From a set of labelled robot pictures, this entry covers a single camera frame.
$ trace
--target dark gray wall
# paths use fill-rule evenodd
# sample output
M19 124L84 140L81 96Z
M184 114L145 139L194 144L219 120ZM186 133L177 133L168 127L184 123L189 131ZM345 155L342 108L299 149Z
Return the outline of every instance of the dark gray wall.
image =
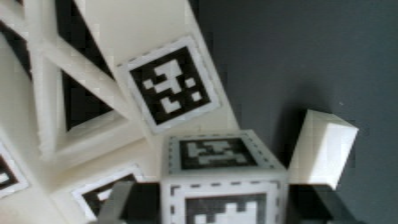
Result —
M290 162L306 109L361 132L338 194L398 223L398 1L193 0L242 128Z

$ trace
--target white box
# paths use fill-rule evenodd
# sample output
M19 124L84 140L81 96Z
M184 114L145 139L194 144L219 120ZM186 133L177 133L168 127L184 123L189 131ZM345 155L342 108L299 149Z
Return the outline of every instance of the white box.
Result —
M285 223L289 173L255 132L173 136L166 151L164 223Z
M358 131L337 115L308 110L290 163L292 184L329 184L337 189Z

